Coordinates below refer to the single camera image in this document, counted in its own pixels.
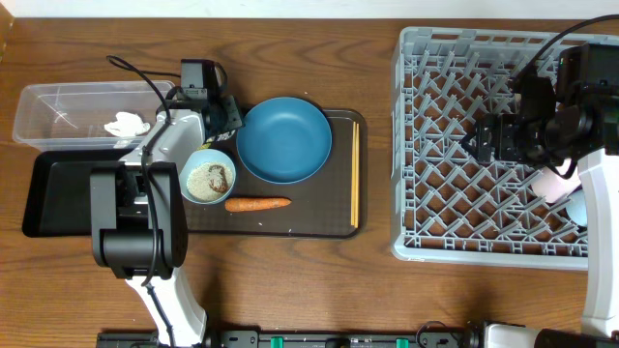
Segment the dark blue plate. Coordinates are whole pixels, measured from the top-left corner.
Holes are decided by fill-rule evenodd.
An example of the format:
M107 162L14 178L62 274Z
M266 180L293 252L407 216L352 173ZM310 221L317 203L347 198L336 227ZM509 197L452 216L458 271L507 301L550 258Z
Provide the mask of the dark blue plate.
M314 104L291 97L254 106L236 136L237 153L247 170L278 185L296 184L315 174L332 145L325 114Z

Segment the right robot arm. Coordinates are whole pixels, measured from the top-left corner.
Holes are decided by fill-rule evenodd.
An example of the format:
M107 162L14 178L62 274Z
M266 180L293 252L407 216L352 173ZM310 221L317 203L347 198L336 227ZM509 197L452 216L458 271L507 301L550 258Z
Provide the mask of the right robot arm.
M582 330L618 335L618 48L563 50L557 81L525 68L513 90L516 114L489 113L460 141L475 160L509 160L578 175L588 218L588 284Z

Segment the white tissue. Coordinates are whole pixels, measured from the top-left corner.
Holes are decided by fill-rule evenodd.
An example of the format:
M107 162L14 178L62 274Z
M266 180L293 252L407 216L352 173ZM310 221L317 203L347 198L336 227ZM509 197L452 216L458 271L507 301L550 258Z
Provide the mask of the white tissue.
M116 120L107 123L103 128L117 137L139 136L148 132L151 126L134 113L121 111L116 114Z

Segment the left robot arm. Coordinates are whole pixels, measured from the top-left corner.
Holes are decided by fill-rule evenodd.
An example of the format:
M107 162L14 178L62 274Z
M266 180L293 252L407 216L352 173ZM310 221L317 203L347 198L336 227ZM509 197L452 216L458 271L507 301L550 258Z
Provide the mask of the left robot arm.
M180 173L192 153L243 126L226 94L223 66L184 59L180 83L156 95L161 104L140 144L90 174L90 220L96 263L123 279L157 326L158 347L208 347L208 315L182 267L189 230Z

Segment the light blue cup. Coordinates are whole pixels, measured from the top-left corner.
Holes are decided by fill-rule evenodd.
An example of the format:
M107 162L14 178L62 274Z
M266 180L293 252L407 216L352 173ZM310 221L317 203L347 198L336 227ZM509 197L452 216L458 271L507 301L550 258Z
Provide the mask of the light blue cup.
M569 196L569 202L565 207L568 217L573 223L580 227L586 227L588 224L586 203L583 190L572 192Z

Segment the pink cup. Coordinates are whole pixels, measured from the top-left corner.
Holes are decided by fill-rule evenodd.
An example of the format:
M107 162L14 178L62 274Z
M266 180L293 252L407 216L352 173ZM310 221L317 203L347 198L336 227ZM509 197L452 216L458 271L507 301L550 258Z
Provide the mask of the pink cup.
M542 197L549 204L554 204L565 199L580 186L581 182L576 171L570 179L563 179L544 167L532 181L531 189L536 196Z

